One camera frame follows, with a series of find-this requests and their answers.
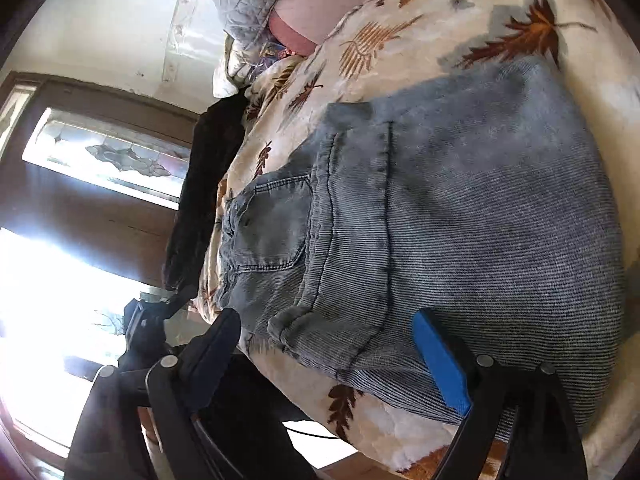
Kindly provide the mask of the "blue denim pants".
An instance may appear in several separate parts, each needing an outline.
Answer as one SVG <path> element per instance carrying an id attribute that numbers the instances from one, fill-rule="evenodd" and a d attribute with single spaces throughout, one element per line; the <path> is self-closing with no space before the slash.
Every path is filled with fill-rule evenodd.
<path id="1" fill-rule="evenodd" d="M 616 203 L 582 113 L 536 56 L 329 105 L 221 229 L 217 304 L 394 408 L 458 420 L 412 340 L 424 308 L 503 365 L 552 364 L 578 424 L 610 379 Z"/>

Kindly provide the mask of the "wooden framed glass door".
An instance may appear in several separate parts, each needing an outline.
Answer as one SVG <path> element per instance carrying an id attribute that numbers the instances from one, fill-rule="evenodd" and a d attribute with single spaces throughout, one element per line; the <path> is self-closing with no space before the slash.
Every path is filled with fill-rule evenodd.
<path id="1" fill-rule="evenodd" d="M 61 478 L 90 382 L 124 352 L 126 303 L 162 286 L 195 115 L 61 76 L 1 86 L 1 411 Z"/>

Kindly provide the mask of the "black garment on sofa edge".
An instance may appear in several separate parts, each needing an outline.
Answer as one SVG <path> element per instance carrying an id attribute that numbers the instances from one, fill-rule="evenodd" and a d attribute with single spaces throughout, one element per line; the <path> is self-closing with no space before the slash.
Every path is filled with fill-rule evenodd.
<path id="1" fill-rule="evenodd" d="M 201 114 L 193 128 L 189 167 L 163 265 L 163 284 L 183 297 L 198 294 L 198 280 L 215 224 L 218 185 L 239 151 L 248 99 L 228 96 Z"/>

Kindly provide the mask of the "cream leaf-print blanket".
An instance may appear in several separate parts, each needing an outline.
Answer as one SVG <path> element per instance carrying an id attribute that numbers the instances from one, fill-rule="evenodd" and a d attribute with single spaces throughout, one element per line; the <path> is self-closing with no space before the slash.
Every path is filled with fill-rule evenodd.
<path id="1" fill-rule="evenodd" d="M 639 444 L 639 0 L 366 0 L 341 18 L 305 61 L 279 62 L 250 87 L 256 119 L 218 186 L 216 220 L 259 171 L 284 164 L 329 103 L 548 47 L 604 158 L 631 278 L 616 367 L 582 441 L 589 479 L 614 479 Z M 257 336 L 247 343 L 258 370 L 326 429 L 400 478 L 434 474 L 456 426 L 339 387 Z"/>

